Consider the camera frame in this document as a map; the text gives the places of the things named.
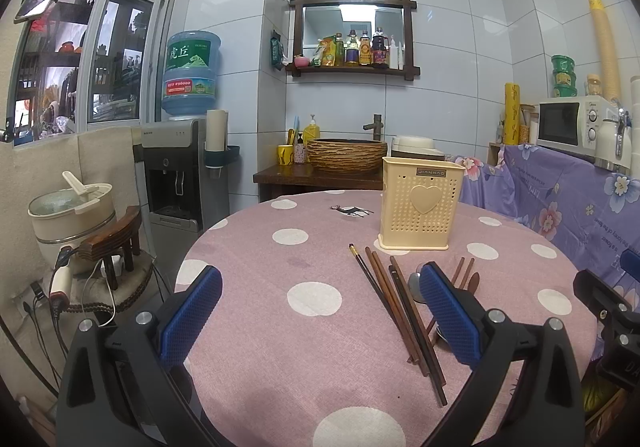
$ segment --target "pink bowl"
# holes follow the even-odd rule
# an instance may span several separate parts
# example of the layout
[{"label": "pink bowl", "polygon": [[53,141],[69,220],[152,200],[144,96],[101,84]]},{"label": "pink bowl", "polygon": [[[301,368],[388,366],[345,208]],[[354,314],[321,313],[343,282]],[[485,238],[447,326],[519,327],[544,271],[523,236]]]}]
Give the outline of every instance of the pink bowl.
[{"label": "pink bowl", "polygon": [[305,66],[309,66],[309,58],[303,55],[296,55],[293,58],[293,64],[295,64],[297,68],[303,68]]}]

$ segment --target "white microwave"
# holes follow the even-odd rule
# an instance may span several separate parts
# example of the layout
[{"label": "white microwave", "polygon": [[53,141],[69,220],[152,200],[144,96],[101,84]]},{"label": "white microwave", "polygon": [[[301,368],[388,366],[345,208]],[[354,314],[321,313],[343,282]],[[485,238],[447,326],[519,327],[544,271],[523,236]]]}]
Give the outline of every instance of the white microwave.
[{"label": "white microwave", "polygon": [[544,99],[537,107],[537,144],[580,156],[594,156],[602,121],[614,115],[598,95]]}]

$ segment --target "heart-shaped emblem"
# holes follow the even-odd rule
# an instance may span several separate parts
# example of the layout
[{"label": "heart-shaped emblem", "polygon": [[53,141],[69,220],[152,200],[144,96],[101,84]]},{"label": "heart-shaped emblem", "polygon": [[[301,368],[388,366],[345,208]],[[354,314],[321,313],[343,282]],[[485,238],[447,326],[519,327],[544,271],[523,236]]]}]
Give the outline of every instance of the heart-shaped emblem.
[{"label": "heart-shaped emblem", "polygon": [[409,193],[411,203],[420,214],[427,214],[438,204],[440,198],[442,198],[442,191],[434,185],[431,187],[416,185]]}]

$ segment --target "round table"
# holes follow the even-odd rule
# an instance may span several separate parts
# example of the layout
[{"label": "round table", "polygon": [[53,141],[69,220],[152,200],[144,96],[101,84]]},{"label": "round table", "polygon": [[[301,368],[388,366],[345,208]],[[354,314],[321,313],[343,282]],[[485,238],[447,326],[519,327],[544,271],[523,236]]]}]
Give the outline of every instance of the round table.
[{"label": "round table", "polygon": [[[238,447],[414,447],[446,413],[431,382],[407,363],[348,248],[354,243],[363,257],[366,246],[376,250],[380,196],[281,197],[217,223],[187,254],[176,290],[209,264],[222,273],[223,293],[186,365],[207,416]],[[543,236],[460,203],[448,250],[400,252],[393,255],[405,277],[436,261],[451,278],[460,257],[475,257],[479,302],[523,323],[559,316],[584,373],[596,319],[574,297],[574,265]],[[378,254],[388,265],[390,251]],[[428,308],[418,307],[428,323]],[[470,369],[437,345],[436,354],[451,405]],[[520,367],[512,364],[478,439],[495,432]]]}]

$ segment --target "bronze faucet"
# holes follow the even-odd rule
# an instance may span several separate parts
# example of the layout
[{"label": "bronze faucet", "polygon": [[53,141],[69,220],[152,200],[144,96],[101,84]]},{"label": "bronze faucet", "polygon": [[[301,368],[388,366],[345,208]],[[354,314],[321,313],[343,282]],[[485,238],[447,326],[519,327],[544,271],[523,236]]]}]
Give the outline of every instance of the bronze faucet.
[{"label": "bronze faucet", "polygon": [[373,124],[365,124],[363,130],[373,130],[373,140],[379,142],[382,138],[382,128],[385,124],[382,122],[382,115],[373,115]]}]

